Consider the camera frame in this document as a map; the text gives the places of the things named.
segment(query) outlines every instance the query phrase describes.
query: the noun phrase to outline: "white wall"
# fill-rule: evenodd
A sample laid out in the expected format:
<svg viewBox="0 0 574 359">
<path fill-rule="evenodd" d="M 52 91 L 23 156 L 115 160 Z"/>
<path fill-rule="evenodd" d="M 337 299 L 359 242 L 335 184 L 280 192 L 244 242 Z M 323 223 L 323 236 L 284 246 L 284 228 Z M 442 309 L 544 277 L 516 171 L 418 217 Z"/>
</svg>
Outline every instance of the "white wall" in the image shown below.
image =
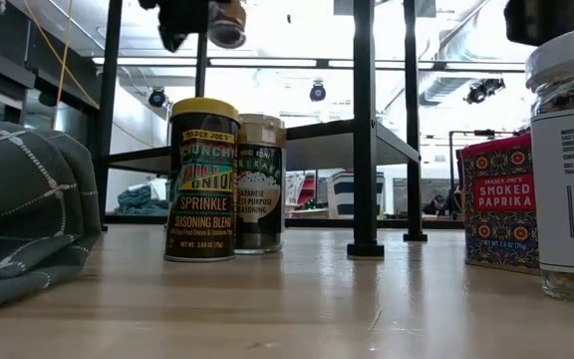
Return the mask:
<svg viewBox="0 0 574 359">
<path fill-rule="evenodd" d="M 117 84 L 110 153 L 120 154 L 163 147 L 166 145 L 166 135 L 166 121 Z M 110 170 L 106 211 L 119 205 L 117 196 L 128 186 L 144 182 L 147 178 L 154 178 L 154 175 Z"/>
</svg>

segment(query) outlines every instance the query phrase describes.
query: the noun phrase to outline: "metal shelf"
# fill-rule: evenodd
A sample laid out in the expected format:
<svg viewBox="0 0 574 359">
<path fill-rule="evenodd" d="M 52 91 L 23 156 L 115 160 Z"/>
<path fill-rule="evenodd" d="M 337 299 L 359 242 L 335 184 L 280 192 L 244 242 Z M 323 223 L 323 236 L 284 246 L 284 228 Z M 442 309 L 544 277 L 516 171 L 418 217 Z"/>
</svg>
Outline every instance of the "metal shelf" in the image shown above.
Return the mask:
<svg viewBox="0 0 574 359">
<path fill-rule="evenodd" d="M 287 171 L 346 169 L 354 164 L 355 120 L 287 130 Z M 376 123 L 377 164 L 417 163 L 420 155 L 382 124 Z M 110 155 L 111 169 L 157 175 L 169 173 L 169 147 Z"/>
</svg>

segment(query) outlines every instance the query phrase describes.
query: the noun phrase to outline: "ceiling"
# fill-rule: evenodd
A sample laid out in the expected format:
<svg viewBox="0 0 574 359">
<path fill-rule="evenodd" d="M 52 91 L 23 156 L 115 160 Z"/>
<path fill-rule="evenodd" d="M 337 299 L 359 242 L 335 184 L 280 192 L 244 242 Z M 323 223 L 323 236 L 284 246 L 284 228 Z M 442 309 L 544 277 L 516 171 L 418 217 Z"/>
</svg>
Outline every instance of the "ceiling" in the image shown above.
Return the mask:
<svg viewBox="0 0 574 359">
<path fill-rule="evenodd" d="M 28 12 L 24 0 L 8 0 Z M 70 0 L 26 0 L 40 24 L 65 41 Z M 436 0 L 434 18 L 418 20 L 421 59 L 457 61 L 523 61 L 531 48 L 508 43 L 504 38 L 502 9 L 506 0 Z M 483 4 L 474 16 L 469 15 Z M 211 57 L 352 57 L 353 19 L 333 15 L 334 0 L 247 0 L 247 43 L 237 50 L 221 50 L 209 44 Z M 74 0 L 71 47 L 82 56 L 103 56 L 108 1 Z M 292 23 L 287 22 L 287 14 Z M 196 37 L 190 36 L 176 54 L 160 45 L 155 11 L 145 11 L 138 0 L 125 0 L 120 53 L 123 57 L 195 56 Z M 404 57 L 404 16 L 401 0 L 376 8 L 376 57 L 383 60 Z M 471 77 L 421 73 L 420 87 L 430 107 L 421 109 L 423 134 L 448 129 L 517 127 L 528 115 L 527 94 L 522 75 L 506 76 L 507 89 L 481 105 L 468 105 L 462 98 Z M 120 84 L 145 101 L 150 88 L 166 86 L 173 100 L 193 96 L 191 68 L 122 68 Z M 265 112 L 289 118 L 291 126 L 351 118 L 353 80 L 349 70 L 255 70 L 209 68 L 206 95 L 236 104 L 243 112 Z M 309 90 L 322 80 L 327 89 L 323 103 L 312 103 Z M 385 125 L 405 131 L 404 73 L 379 71 L 377 108 Z"/>
</svg>

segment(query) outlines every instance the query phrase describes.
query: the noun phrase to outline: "gray cloth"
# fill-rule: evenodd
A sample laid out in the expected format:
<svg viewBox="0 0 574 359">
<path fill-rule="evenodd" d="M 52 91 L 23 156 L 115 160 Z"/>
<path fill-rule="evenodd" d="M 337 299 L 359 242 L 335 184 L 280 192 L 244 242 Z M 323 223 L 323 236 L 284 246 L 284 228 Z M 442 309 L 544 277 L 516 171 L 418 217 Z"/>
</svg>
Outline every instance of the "gray cloth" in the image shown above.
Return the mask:
<svg viewBox="0 0 574 359">
<path fill-rule="evenodd" d="M 100 234 L 88 150 L 0 123 L 0 304 L 73 279 Z"/>
</svg>

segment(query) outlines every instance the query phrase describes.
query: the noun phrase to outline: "spice container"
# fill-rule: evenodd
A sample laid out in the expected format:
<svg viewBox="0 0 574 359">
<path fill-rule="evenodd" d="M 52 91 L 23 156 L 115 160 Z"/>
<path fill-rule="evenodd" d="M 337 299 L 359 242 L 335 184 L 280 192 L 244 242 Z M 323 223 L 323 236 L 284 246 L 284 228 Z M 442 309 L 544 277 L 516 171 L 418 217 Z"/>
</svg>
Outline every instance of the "spice container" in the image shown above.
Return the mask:
<svg viewBox="0 0 574 359">
<path fill-rule="evenodd" d="M 279 119 L 241 115 L 236 253 L 278 251 L 285 230 L 285 146 Z"/>
<path fill-rule="evenodd" d="M 172 106 L 172 189 L 164 258 L 216 261 L 234 257 L 238 111 L 193 98 Z"/>
<path fill-rule="evenodd" d="M 526 77 L 543 287 L 574 299 L 574 32 L 535 50 Z"/>
</svg>

